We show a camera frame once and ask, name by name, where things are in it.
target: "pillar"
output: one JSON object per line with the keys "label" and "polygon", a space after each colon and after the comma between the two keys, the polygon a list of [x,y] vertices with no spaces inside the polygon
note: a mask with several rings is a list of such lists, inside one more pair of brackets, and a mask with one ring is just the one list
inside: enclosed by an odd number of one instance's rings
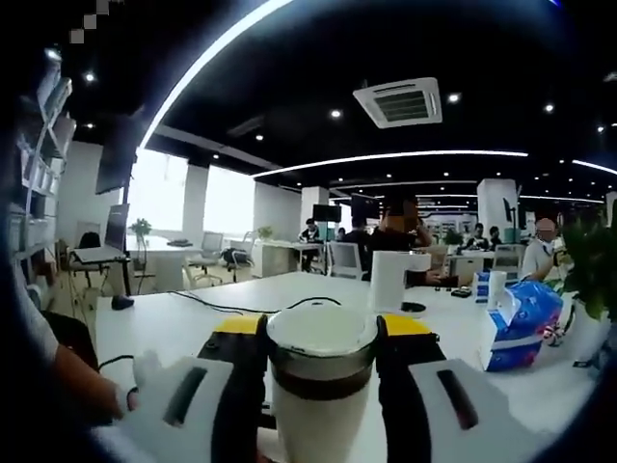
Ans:
{"label": "pillar", "polygon": [[519,200],[516,182],[505,178],[485,178],[478,185],[477,191],[478,222],[484,225],[484,236],[488,237],[491,227],[497,226],[504,243],[518,241],[521,224],[518,223]]}
{"label": "pillar", "polygon": [[617,199],[617,191],[611,191],[606,194],[606,217],[608,218],[608,225],[612,224],[613,220],[613,203]]}
{"label": "pillar", "polygon": [[300,208],[300,230],[304,230],[307,219],[312,217],[312,207],[315,204],[328,205],[330,192],[321,186],[309,186],[302,189],[302,205]]}

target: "ceiling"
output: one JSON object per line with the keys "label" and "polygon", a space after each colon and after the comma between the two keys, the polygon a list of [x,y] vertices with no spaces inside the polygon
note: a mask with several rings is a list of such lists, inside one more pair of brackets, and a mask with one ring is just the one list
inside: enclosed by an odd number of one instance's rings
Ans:
{"label": "ceiling", "polygon": [[[50,31],[47,44],[60,45],[63,72],[73,79],[68,109],[80,124],[76,139],[104,143],[119,113],[140,110],[148,125],[186,69],[262,3],[112,2],[83,44],[68,44],[67,30],[90,12],[67,5],[66,21]],[[148,147],[248,174],[265,169],[220,146],[278,167],[418,150],[519,151],[528,157],[373,159],[259,180],[379,196],[395,187],[349,187],[429,181],[397,188],[474,194],[482,178],[507,177],[526,196],[601,200],[609,186],[617,187],[617,177],[571,161],[617,169],[617,126],[611,126],[617,123],[617,81],[603,81],[617,71],[608,3],[295,0],[221,51],[164,117],[178,133],[211,142],[154,135]],[[89,71],[94,82],[84,79]],[[442,123],[380,129],[352,95],[364,86],[419,77],[438,79]],[[451,93],[460,94],[456,104],[447,102]],[[544,110],[549,103],[550,114]],[[333,118],[333,110],[341,116]],[[459,180],[469,183],[454,183]],[[438,201],[464,206],[472,199]]]}

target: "cup lid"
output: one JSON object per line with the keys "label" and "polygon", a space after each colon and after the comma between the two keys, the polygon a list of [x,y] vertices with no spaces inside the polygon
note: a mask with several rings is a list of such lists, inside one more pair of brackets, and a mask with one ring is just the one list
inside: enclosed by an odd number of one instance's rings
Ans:
{"label": "cup lid", "polygon": [[304,306],[268,320],[266,332],[279,347],[310,357],[341,357],[369,345],[377,336],[374,313],[340,306]]}

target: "floor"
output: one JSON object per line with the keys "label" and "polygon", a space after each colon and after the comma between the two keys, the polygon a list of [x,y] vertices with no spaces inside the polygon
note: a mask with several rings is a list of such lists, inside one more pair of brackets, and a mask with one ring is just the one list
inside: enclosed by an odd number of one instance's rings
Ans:
{"label": "floor", "polygon": [[[203,271],[199,268],[191,268],[191,275],[195,277],[202,274]],[[233,285],[232,273],[227,272],[223,267],[209,267],[208,273],[220,277],[223,279],[223,285]],[[246,282],[251,280],[251,268],[241,268],[236,272],[237,281]],[[54,313],[61,313],[62,315],[71,316],[77,318],[86,323],[90,330],[90,335],[93,339],[94,345],[96,345],[96,331],[95,331],[95,318],[96,318],[96,299],[102,296],[111,296],[111,288],[109,285],[105,285],[102,289],[101,286],[104,281],[104,276],[96,272],[90,274],[92,281],[92,288],[88,288],[88,282],[83,273],[77,273],[76,276],[69,277],[67,272],[61,272],[56,286],[56,294],[49,310]],[[140,283],[140,278],[133,278],[131,281],[131,288],[133,292],[137,292],[137,288]],[[73,291],[70,290],[71,283],[73,284]],[[153,294],[154,293],[154,279],[151,277],[143,278],[140,294]],[[209,287],[212,286],[209,279],[200,279],[196,282],[196,287]],[[184,287],[188,289],[189,282],[184,275]],[[84,294],[84,304],[71,304],[72,294]]]}

